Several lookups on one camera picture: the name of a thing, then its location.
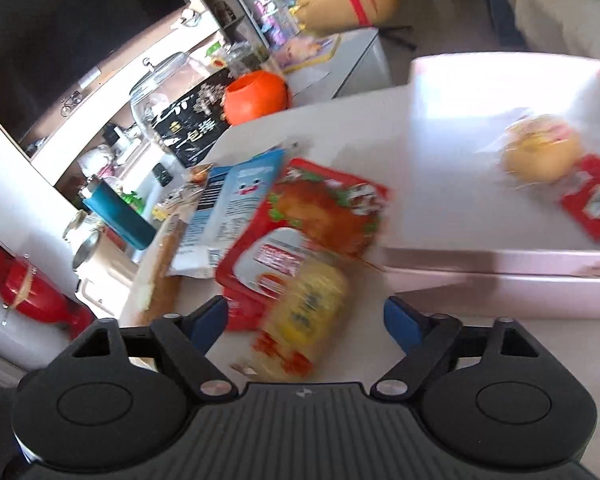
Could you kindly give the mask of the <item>brown long snack packet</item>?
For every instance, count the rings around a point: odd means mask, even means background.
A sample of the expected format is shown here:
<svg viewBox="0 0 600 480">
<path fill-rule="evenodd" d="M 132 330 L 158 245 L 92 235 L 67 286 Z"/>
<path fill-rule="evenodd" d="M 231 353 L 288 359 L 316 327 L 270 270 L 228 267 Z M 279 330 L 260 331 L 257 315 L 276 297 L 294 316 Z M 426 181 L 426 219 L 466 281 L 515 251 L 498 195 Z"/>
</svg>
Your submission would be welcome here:
<svg viewBox="0 0 600 480">
<path fill-rule="evenodd" d="M 173 311 L 181 278 L 171 276 L 171 264 L 180 247 L 187 224 L 179 214 L 171 214 L 163 223 L 158 248 L 148 278 L 140 288 L 140 325 Z"/>
</svg>

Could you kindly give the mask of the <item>cream white kettle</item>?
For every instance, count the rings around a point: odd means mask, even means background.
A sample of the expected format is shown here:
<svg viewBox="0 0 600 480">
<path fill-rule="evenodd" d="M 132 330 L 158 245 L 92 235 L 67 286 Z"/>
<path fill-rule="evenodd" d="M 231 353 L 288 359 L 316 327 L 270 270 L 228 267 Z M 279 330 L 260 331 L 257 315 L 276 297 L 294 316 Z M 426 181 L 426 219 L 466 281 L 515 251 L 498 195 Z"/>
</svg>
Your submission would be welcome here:
<svg viewBox="0 0 600 480">
<path fill-rule="evenodd" d="M 98 318 L 120 318 L 137 274 L 134 263 L 102 232 L 93 232 L 72 260 L 79 278 L 76 298 Z"/>
</svg>

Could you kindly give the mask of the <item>pink storage box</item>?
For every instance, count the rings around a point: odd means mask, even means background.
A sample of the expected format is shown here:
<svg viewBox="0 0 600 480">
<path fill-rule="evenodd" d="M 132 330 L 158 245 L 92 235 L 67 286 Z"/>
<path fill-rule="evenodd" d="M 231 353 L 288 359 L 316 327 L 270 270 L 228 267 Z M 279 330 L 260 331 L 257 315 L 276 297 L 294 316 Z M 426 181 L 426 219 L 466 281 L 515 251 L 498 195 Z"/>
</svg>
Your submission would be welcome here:
<svg viewBox="0 0 600 480">
<path fill-rule="evenodd" d="M 600 60 L 424 56 L 406 92 L 380 243 L 388 286 L 424 310 L 600 318 L 600 244 L 559 203 L 577 162 L 551 184 L 522 183 L 501 165 L 505 129 L 535 115 L 565 119 L 582 157 L 600 156 Z"/>
</svg>

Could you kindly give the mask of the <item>yellow snack packet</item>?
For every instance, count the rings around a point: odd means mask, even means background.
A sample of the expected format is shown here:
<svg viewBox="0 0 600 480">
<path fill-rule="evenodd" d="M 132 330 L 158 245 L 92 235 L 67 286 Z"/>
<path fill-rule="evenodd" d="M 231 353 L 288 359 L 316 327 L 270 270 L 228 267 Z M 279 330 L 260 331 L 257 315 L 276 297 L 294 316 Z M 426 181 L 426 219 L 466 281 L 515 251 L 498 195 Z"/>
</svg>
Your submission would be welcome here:
<svg viewBox="0 0 600 480">
<path fill-rule="evenodd" d="M 333 258 L 309 258 L 264 316 L 249 351 L 232 364 L 259 382 L 303 382 L 340 324 L 350 284 Z"/>
</svg>

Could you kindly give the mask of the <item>teal thermos bottle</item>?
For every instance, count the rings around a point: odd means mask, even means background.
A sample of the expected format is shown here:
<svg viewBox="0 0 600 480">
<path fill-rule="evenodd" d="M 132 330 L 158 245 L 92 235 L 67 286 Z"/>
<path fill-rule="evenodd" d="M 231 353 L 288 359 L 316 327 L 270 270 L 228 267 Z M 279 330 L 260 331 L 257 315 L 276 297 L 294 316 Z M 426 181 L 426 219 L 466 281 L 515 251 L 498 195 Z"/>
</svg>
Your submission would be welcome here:
<svg viewBox="0 0 600 480">
<path fill-rule="evenodd" d="M 146 249 L 156 230 L 140 214 L 98 177 L 91 177 L 80 189 L 82 202 L 135 249 Z"/>
</svg>

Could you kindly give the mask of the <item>blue white snack bag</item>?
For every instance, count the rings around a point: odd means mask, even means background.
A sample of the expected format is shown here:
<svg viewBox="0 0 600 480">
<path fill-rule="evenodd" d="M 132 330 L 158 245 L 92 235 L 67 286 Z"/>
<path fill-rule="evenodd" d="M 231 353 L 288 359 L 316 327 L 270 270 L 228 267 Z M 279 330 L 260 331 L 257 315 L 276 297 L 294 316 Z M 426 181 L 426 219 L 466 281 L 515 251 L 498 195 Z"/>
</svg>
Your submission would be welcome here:
<svg viewBox="0 0 600 480">
<path fill-rule="evenodd" d="M 215 166 L 171 263 L 176 276 L 213 278 L 215 269 L 244 232 L 285 159 L 272 148 L 234 166 Z"/>
</svg>

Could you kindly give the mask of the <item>large red snack bag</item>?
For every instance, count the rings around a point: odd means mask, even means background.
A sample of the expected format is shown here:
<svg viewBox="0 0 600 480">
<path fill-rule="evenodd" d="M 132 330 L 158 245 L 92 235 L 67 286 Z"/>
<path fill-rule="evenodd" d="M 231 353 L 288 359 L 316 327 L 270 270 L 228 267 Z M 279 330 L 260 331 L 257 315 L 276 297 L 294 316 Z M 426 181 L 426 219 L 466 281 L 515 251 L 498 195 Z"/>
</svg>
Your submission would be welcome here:
<svg viewBox="0 0 600 480">
<path fill-rule="evenodd" d="M 362 259 L 390 197 L 385 185 L 291 159 L 216 268 L 227 328 L 256 330 L 306 258 L 329 252 Z"/>
</svg>

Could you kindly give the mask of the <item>red toy object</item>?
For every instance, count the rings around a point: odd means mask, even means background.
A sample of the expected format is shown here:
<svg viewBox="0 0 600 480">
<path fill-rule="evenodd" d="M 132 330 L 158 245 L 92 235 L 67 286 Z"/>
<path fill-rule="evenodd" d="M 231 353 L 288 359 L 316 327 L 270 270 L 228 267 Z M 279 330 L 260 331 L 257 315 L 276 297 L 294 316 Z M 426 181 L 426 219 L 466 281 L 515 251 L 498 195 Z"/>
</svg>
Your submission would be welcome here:
<svg viewBox="0 0 600 480">
<path fill-rule="evenodd" d="M 71 339 L 95 321 L 94 313 L 64 295 L 25 257 L 15 257 L 0 245 L 0 322 L 1 326 L 16 314 L 45 325 L 57 325 Z"/>
</svg>

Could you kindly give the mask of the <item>black plum snack bag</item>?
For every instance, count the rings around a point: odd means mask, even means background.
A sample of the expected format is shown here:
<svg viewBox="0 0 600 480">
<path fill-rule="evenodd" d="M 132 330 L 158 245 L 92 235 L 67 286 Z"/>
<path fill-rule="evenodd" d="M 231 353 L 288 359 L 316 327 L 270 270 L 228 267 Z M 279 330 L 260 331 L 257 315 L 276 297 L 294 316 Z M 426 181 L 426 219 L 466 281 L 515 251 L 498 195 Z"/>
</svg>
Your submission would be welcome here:
<svg viewBox="0 0 600 480">
<path fill-rule="evenodd" d="M 230 128 L 223 105 L 225 90 L 234 80 L 230 70 L 222 68 L 196 84 L 151 121 L 162 145 L 184 168 L 202 162 Z"/>
</svg>

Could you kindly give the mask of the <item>small red snack packet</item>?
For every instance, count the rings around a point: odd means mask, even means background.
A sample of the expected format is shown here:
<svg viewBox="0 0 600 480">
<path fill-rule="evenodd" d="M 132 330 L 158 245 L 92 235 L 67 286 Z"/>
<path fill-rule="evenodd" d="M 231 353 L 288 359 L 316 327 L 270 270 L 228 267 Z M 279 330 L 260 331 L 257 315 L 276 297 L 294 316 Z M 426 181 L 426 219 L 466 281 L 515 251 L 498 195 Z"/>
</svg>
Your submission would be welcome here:
<svg viewBox="0 0 600 480">
<path fill-rule="evenodd" d="M 582 157 L 573 177 L 571 188 L 560 198 L 560 206 L 591 240 L 600 244 L 600 156 Z"/>
</svg>

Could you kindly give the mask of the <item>round bread snack packet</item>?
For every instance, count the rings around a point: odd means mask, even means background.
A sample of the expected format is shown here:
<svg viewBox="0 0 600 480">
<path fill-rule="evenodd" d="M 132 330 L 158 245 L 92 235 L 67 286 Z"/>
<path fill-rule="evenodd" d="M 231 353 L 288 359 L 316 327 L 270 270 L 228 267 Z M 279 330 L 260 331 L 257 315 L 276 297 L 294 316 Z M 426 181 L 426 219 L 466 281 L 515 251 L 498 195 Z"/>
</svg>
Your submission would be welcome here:
<svg viewBox="0 0 600 480">
<path fill-rule="evenodd" d="M 501 165 L 525 184 L 551 184 L 570 173 L 582 157 L 580 132 L 553 115 L 521 118 L 504 134 Z"/>
</svg>

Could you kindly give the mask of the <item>glass jar with lid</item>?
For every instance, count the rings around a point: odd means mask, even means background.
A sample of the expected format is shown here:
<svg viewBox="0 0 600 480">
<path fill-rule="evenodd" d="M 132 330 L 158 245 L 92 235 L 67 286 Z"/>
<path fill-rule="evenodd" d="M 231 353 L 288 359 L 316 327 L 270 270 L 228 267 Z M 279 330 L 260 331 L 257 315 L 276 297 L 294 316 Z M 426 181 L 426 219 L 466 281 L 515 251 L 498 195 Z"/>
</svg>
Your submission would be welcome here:
<svg viewBox="0 0 600 480">
<path fill-rule="evenodd" d="M 143 64 L 148 72 L 130 90 L 131 113 L 143 136 L 160 143 L 152 125 L 154 121 L 196 84 L 207 79 L 212 70 L 186 52 L 171 54 L 157 64 L 144 58 Z"/>
</svg>

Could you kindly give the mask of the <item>orange pumpkin bowl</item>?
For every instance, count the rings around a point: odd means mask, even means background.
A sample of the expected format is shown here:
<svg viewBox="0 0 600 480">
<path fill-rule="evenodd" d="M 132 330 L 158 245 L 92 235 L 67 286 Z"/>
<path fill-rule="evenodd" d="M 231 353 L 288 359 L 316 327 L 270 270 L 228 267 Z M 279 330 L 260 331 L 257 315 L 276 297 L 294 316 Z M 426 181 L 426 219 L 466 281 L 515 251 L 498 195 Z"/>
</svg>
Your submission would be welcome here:
<svg viewBox="0 0 600 480">
<path fill-rule="evenodd" d="M 266 70 L 242 75 L 225 89 L 223 110 L 231 126 L 288 110 L 290 106 L 288 84 Z"/>
</svg>

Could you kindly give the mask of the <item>television screen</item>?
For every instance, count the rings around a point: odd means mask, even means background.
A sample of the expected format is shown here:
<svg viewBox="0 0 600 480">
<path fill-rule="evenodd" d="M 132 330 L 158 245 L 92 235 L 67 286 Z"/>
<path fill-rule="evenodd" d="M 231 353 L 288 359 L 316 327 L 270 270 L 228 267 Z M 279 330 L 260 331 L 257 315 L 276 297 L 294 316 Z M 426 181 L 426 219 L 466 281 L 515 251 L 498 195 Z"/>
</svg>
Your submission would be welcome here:
<svg viewBox="0 0 600 480">
<path fill-rule="evenodd" d="M 0 124 L 16 141 L 71 86 L 185 0 L 0 0 Z"/>
</svg>

